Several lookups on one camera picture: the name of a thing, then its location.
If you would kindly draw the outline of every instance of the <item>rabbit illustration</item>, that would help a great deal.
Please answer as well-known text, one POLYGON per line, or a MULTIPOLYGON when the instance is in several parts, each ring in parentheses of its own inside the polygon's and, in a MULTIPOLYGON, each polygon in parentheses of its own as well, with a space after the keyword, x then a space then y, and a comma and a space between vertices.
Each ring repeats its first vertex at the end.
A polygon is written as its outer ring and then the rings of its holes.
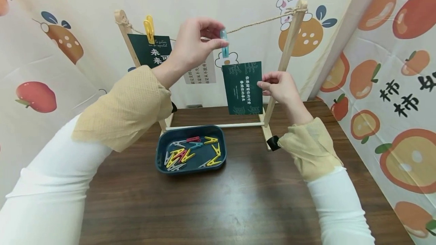
MULTIPOLYGON (((287 8, 295 8, 297 2, 299 0, 278 0, 276 7, 278 7, 281 10, 281 14, 285 14, 288 10, 286 10, 287 8)), ((312 19, 312 14, 306 12, 306 14, 304 15, 304 19, 303 21, 309 21, 310 19, 312 19)), ((281 18, 281 30, 287 30, 289 28, 289 26, 291 25, 291 21, 292 21, 292 15, 289 16, 283 16, 281 18)))

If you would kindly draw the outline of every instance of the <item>wooden table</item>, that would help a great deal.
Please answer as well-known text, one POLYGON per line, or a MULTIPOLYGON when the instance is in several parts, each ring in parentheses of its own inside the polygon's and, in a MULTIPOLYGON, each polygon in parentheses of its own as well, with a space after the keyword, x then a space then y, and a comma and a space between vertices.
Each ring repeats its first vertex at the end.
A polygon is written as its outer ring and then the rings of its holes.
MULTIPOLYGON (((376 244, 413 244, 327 106, 306 102, 325 123, 356 187, 376 244)), ((226 107, 179 110, 173 125, 257 122, 226 107)), ((278 105, 273 134, 287 131, 278 105)), ((160 127, 113 153, 91 183, 81 244, 321 244, 307 186, 284 150, 268 152, 259 127, 224 130, 227 164, 219 171, 168 177, 154 155, 160 127)))

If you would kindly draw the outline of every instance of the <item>wooden clothesline frame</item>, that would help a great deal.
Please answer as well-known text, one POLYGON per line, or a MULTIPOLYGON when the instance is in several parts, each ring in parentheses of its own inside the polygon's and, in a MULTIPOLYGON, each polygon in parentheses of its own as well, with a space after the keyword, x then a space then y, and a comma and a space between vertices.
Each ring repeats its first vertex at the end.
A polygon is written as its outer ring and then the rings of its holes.
MULTIPOLYGON (((297 9, 307 9, 307 1, 305 0, 299 0, 296 4, 297 9)), ((301 27, 302 20, 304 18, 304 12, 295 12, 292 22, 289 27, 288 35, 286 38, 284 50, 280 59, 280 64, 278 71, 286 71, 288 68, 289 61, 291 59, 291 54, 299 33, 299 29, 301 27)), ((129 36, 127 34, 132 34, 132 28, 125 25, 126 21, 129 21, 127 19, 127 15, 123 10, 116 10, 115 11, 115 21, 118 24, 118 27, 120 28, 120 32, 123 35, 124 42, 126 42, 127 48, 129 50, 130 56, 132 57, 132 60, 134 61, 135 67, 140 67, 141 64, 138 60, 138 57, 135 53, 135 50, 132 46, 132 43, 130 42, 129 36)), ((239 124, 218 124, 217 126, 220 128, 232 128, 232 127, 261 127, 263 131, 263 136, 265 138, 265 142, 270 139, 273 135, 271 133, 271 128, 269 126, 269 121, 271 119, 274 107, 276 105, 276 100, 273 97, 270 97, 268 107, 266 108, 266 111, 263 109, 263 113, 259 114, 259 122, 248 122, 248 123, 239 123, 239 124)), ((186 126, 186 127, 171 127, 171 123, 173 120, 174 114, 172 113, 167 119, 159 121, 159 125, 161 128, 161 135, 165 133, 168 130, 176 130, 181 128, 187 128, 187 127, 193 127, 193 126, 186 126)))

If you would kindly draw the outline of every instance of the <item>dark blue tray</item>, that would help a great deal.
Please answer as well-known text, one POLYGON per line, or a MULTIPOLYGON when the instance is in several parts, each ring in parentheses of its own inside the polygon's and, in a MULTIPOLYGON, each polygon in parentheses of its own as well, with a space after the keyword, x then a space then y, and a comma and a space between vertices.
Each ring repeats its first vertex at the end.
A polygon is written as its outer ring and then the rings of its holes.
MULTIPOLYGON (((185 146, 187 149, 192 146, 192 144, 189 143, 183 143, 182 145, 185 146)), ((164 133, 159 138, 159 141, 157 143, 155 163, 156 163, 156 168, 161 173, 168 174, 168 175, 178 175, 178 174, 216 170, 223 166, 223 164, 226 162, 226 158, 227 158, 227 149, 226 149, 226 140, 224 139, 223 130, 221 130, 220 127, 217 127, 215 125, 207 125, 207 126, 200 126, 200 127, 193 127, 193 128, 170 130, 164 133), (221 150, 221 156, 216 161, 221 161, 221 162, 219 164, 215 164, 209 167, 207 166, 200 167, 201 165, 204 165, 206 162, 208 162, 209 160, 213 159, 216 156, 216 153, 213 150, 212 145, 218 147, 218 143, 212 143, 191 150, 190 154, 195 153, 195 155, 191 159, 186 161, 185 163, 186 165, 181 167, 179 170, 168 171, 167 167, 164 165, 166 153, 168 152, 168 155, 170 155, 171 151, 178 150, 181 148, 172 145, 172 142, 182 141, 182 140, 186 140, 187 138, 196 137, 196 136, 199 136, 201 142, 203 143, 207 141, 206 139, 204 139, 205 136, 218 139, 219 147, 221 150)))

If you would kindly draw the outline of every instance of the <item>hand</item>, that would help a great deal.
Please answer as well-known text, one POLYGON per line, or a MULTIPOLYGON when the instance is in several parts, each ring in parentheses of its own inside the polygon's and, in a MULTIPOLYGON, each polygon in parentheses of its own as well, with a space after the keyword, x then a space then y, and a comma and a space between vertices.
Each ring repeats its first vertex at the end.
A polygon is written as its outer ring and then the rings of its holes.
POLYGON ((291 125, 302 125, 313 120, 312 115, 301 101, 291 74, 284 71, 270 72, 264 74, 262 81, 257 82, 257 85, 262 88, 264 96, 272 96, 285 106, 291 125))
POLYGON ((184 72, 198 67, 213 50, 229 45, 229 42, 220 38, 222 29, 224 25, 214 19, 205 17, 187 19, 180 26, 176 46, 170 58, 175 64, 180 65, 184 72))

